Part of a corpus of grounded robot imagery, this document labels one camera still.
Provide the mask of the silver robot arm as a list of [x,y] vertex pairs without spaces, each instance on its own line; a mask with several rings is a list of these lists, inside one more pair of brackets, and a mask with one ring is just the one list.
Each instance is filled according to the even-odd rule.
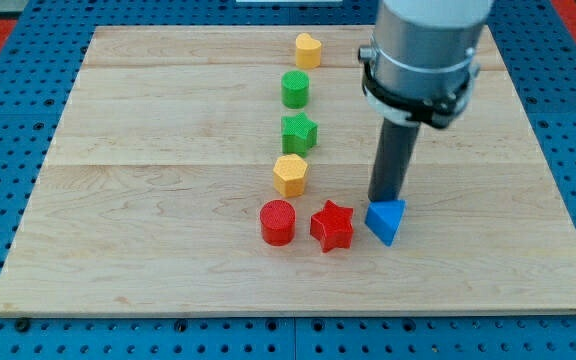
[[370,43],[358,50],[362,90],[385,119],[444,129],[465,110],[479,65],[476,48],[493,3],[382,0]]

